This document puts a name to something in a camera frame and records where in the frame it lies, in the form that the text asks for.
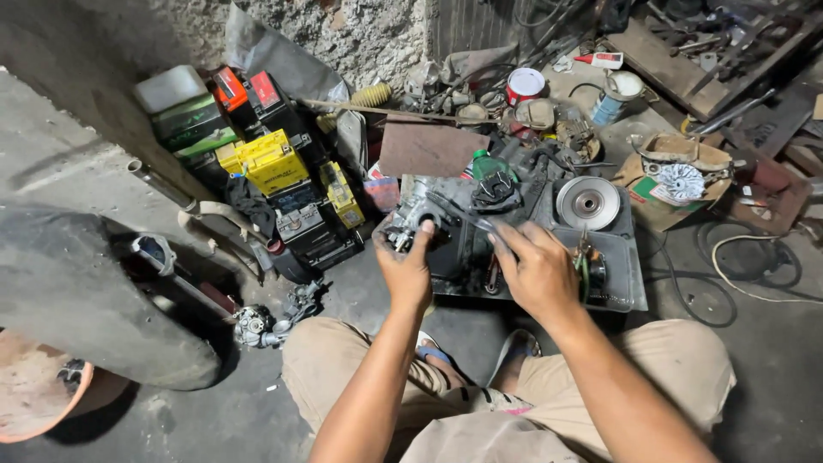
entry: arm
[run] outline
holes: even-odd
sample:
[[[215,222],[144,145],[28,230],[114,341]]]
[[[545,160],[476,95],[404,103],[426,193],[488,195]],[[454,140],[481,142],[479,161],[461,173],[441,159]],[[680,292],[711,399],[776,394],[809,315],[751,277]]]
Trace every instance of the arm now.
[[[617,462],[716,462],[687,421],[609,342],[578,302],[568,250],[533,223],[499,225],[495,253],[514,300],[549,333]]]
[[[425,248],[434,224],[423,222],[408,255],[391,250],[380,230],[372,238],[391,295],[391,310],[323,421],[309,455],[311,463],[380,463],[394,433],[417,331],[431,301]]]

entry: leg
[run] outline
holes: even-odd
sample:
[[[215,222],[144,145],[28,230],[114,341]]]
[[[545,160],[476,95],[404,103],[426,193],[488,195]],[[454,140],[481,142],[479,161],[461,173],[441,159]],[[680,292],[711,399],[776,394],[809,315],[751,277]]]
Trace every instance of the leg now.
[[[315,433],[354,376],[372,339],[351,325],[325,317],[303,320],[289,334],[283,346],[283,381],[300,416]],[[458,414],[437,397],[446,388],[437,368],[415,360],[395,430],[419,430],[433,419]]]
[[[616,345],[700,431],[720,422],[736,379],[711,329],[688,320],[657,321],[627,331]],[[517,396],[536,405],[524,418],[611,459],[561,355],[527,358]]]

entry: white plastic container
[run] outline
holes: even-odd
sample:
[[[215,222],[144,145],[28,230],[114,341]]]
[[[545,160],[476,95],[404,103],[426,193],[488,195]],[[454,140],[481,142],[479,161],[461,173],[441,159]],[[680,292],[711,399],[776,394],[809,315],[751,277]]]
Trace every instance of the white plastic container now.
[[[208,93],[198,72],[181,64],[134,86],[134,95],[150,115]]]

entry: flip-flop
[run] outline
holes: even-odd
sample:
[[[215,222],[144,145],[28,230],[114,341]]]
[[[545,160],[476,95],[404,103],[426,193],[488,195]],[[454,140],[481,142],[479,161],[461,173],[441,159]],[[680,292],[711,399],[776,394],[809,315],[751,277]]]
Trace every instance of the flip-flop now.
[[[429,346],[424,346],[423,345],[423,340],[424,339],[428,339],[429,341],[431,341],[432,344],[434,344],[436,348],[432,348],[432,347],[429,347]],[[437,344],[437,341],[432,339],[431,336],[427,335],[423,331],[418,331],[417,332],[417,345],[415,346],[415,352],[416,352],[417,358],[419,358],[423,362],[425,362],[425,356],[426,355],[431,355],[435,358],[439,358],[440,360],[442,360],[442,361],[448,363],[449,365],[451,365],[452,367],[454,367],[454,364],[452,363],[452,359],[449,358],[449,356],[446,355],[445,352],[440,350],[440,346],[439,346],[439,344]]]
[[[514,342],[514,339],[522,333],[525,333],[527,335],[528,342],[524,346],[512,349],[511,347],[512,343]],[[512,331],[512,333],[509,334],[509,337],[506,338],[506,342],[503,343],[503,348],[500,350],[500,358],[497,359],[497,366],[495,367],[495,372],[491,374],[491,379],[489,380],[489,383],[486,384],[486,387],[489,387],[491,385],[492,380],[495,379],[495,376],[497,376],[497,372],[500,370],[500,367],[502,367],[504,363],[507,363],[511,358],[514,358],[520,355],[521,353],[525,353],[527,357],[540,357],[542,355],[540,350],[540,344],[537,342],[537,338],[534,337],[534,334],[531,334],[523,329],[517,329],[515,331]]]

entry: metal plate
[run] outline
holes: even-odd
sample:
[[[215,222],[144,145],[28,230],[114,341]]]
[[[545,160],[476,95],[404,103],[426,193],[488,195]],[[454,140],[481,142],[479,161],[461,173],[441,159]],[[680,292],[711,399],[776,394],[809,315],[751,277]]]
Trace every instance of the metal plate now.
[[[578,177],[565,184],[557,194],[557,212],[578,230],[607,227],[620,212],[620,193],[608,180]]]

